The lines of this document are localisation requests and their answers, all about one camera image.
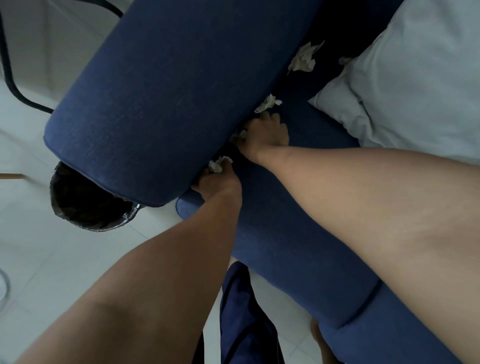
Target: wooden leg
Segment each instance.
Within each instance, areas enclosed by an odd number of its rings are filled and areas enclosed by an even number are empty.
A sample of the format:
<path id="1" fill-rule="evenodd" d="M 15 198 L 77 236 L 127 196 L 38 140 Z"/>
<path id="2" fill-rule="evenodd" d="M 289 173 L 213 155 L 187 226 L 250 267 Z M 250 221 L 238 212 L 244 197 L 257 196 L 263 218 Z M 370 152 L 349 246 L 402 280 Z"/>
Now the wooden leg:
<path id="1" fill-rule="evenodd" d="M 0 180 L 22 180 L 23 178 L 25 178 L 24 174 L 0 173 Z"/>

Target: gray pillow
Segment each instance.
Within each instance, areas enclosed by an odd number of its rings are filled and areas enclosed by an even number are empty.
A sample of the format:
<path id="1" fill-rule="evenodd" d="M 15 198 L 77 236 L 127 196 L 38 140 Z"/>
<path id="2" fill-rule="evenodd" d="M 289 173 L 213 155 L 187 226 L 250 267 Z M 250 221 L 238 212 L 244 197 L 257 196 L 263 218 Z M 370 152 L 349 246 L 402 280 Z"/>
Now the gray pillow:
<path id="1" fill-rule="evenodd" d="M 480 164 L 480 1 L 406 0 L 309 102 L 361 146 Z"/>

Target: blue pants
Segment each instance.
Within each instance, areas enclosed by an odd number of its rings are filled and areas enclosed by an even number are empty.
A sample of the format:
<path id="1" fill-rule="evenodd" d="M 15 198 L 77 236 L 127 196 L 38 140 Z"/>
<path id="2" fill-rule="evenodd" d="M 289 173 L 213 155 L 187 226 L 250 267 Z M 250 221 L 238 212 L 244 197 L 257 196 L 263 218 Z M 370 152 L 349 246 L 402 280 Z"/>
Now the blue pants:
<path id="1" fill-rule="evenodd" d="M 220 304 L 220 358 L 222 364 L 285 364 L 278 334 L 260 308 L 247 267 L 230 266 L 222 285 Z M 203 334 L 192 364 L 204 363 Z"/>

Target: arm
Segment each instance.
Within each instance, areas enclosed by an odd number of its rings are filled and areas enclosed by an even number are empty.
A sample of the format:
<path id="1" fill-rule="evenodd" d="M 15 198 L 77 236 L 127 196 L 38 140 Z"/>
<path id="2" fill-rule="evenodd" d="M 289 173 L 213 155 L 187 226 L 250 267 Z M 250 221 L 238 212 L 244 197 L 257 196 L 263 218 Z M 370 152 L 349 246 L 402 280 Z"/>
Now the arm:
<path id="1" fill-rule="evenodd" d="M 225 161 L 195 188 L 205 204 L 120 259 L 18 364 L 191 363 L 227 271 L 241 185 Z"/>
<path id="2" fill-rule="evenodd" d="M 465 363 L 480 363 L 480 167 L 394 149 L 288 146 L 263 114 L 238 143 Z"/>

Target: black trash bag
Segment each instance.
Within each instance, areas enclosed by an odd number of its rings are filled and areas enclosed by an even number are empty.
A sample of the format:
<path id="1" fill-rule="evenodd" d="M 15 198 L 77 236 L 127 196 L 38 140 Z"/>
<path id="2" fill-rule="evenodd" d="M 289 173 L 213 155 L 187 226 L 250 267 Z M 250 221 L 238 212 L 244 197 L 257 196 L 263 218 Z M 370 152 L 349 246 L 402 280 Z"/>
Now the black trash bag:
<path id="1" fill-rule="evenodd" d="M 96 232 L 125 225 L 143 207 L 105 191 L 62 162 L 50 181 L 50 199 L 55 215 Z"/>

